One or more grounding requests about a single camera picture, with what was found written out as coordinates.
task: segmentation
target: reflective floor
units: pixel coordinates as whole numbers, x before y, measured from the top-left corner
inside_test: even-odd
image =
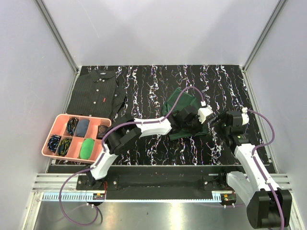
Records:
[[[95,217],[95,210],[81,203],[66,202],[68,215],[81,223]],[[103,215],[90,227],[81,227],[63,218],[58,202],[42,202],[35,230],[251,230],[246,208],[215,208],[192,203],[104,203]]]

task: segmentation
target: shirt collar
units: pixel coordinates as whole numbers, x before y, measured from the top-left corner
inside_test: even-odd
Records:
[[[93,70],[90,72],[91,78],[94,82],[98,81],[99,79],[109,79],[116,76],[115,71],[101,71],[101,70]]]

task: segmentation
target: white wall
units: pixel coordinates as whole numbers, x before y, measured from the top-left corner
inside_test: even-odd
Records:
[[[44,2],[77,65],[243,65],[278,0]]]
[[[0,223],[17,230],[73,73],[33,0],[1,0],[0,44]]]
[[[287,173],[307,225],[307,1],[288,1],[248,75],[260,112],[276,131],[278,169]]]

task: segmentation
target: black marble surface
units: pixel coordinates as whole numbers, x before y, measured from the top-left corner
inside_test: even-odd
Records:
[[[180,65],[180,66],[83,66],[80,75],[93,69],[115,70],[119,84],[127,92],[124,113],[136,118],[157,118],[161,107],[172,92],[180,87],[197,86],[215,113],[224,109],[252,108],[247,88],[237,65]],[[200,99],[197,92],[189,93]],[[262,143],[253,114],[246,132],[256,143]],[[264,148],[258,150],[264,163],[268,158]],[[126,156],[119,156],[118,165],[212,165],[239,164],[230,149],[217,137],[212,128],[207,136],[170,141],[167,136],[139,139]]]

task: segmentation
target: orange tray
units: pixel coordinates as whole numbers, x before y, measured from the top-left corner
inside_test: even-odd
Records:
[[[90,124],[88,126],[87,132],[85,134],[84,138],[80,137],[73,137],[70,134],[68,134],[66,130],[67,122],[71,117],[76,117],[79,120],[82,119],[88,119],[90,120]],[[98,126],[104,125],[104,126],[111,126],[111,120],[107,118],[99,118],[99,117],[89,117],[89,116],[77,116],[77,115],[69,115],[69,114],[60,114],[57,116],[56,120],[53,123],[53,126],[51,128],[51,131],[49,132],[49,135],[45,141],[44,147],[42,149],[42,154],[47,157],[51,157],[53,159],[58,160],[64,160],[64,161],[76,161],[76,162],[83,162],[83,163],[94,163],[97,157],[99,156],[102,146],[101,146],[101,140],[96,139],[97,132],[98,132]],[[48,149],[48,141],[52,135],[59,135],[61,136],[61,139],[64,138],[70,138],[71,145],[68,149],[68,153],[65,157],[61,157],[57,154],[58,149],[56,150],[56,153],[52,152]],[[81,145],[83,141],[87,138],[92,138],[95,140],[94,148],[91,154],[91,157],[88,160],[80,159],[79,153],[81,150]]]

